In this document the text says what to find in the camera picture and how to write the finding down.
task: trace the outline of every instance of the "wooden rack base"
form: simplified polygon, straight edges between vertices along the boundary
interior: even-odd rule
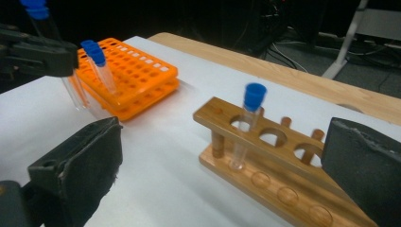
[[[232,126],[241,108],[216,97],[194,113],[194,119],[212,130],[212,144],[200,155],[200,162],[271,211],[296,226],[376,226],[324,173],[310,164],[323,152],[322,131],[311,137],[292,131],[290,119],[282,124],[266,118],[239,134]],[[277,138],[272,144],[263,134]],[[248,148],[240,170],[229,167],[233,143]],[[303,149],[297,158],[294,151]]]

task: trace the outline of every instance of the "test tube rack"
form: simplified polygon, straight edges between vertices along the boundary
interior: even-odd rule
[[[252,130],[240,134],[233,123],[242,112],[213,97],[194,113],[194,120],[212,131],[212,143],[200,155],[204,166],[295,226],[376,226],[321,167],[311,164],[313,156],[322,157],[323,131],[309,137],[293,131],[289,117],[280,124],[259,117]],[[261,139],[266,135],[275,140]],[[233,143],[248,149],[240,170],[229,167]]]
[[[114,38],[98,44],[112,70],[116,94],[109,93],[97,77],[83,49],[78,51],[77,74],[83,88],[121,121],[141,113],[179,86],[175,66]]]

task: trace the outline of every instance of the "white tabletop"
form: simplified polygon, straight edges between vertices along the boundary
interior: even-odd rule
[[[265,116],[309,135],[332,116],[370,126],[401,141],[401,127],[134,37],[126,41],[179,69],[180,87],[121,123],[124,161],[111,191],[86,226],[290,226],[199,163],[210,131],[192,113],[217,96],[242,105],[244,87],[268,87]],[[92,100],[75,110],[59,79],[45,77],[0,96],[0,181],[29,181],[26,168],[85,125],[109,116]]]

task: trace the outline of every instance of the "metal leg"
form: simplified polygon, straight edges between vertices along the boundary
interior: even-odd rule
[[[360,21],[363,18],[363,11],[366,9],[366,5],[369,0],[361,0],[357,10],[354,14],[354,18],[351,22],[351,25],[348,28],[347,35],[345,37],[344,42],[342,43],[342,47],[339,55],[337,56],[336,61],[334,61],[330,67],[323,73],[322,77],[327,79],[333,79],[342,67],[347,63],[345,59],[348,49],[351,45],[351,42],[354,40],[355,33],[357,32],[357,27],[360,25]]]

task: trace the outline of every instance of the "wooden rack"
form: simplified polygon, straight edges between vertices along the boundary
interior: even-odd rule
[[[260,117],[251,131],[239,134],[233,123],[241,113],[216,97],[194,113],[194,120],[212,131],[212,144],[200,155],[204,166],[296,226],[376,226],[312,165],[314,156],[322,157],[323,131],[309,137],[291,130],[288,117],[281,124]],[[234,142],[248,149],[240,170],[229,167]]]

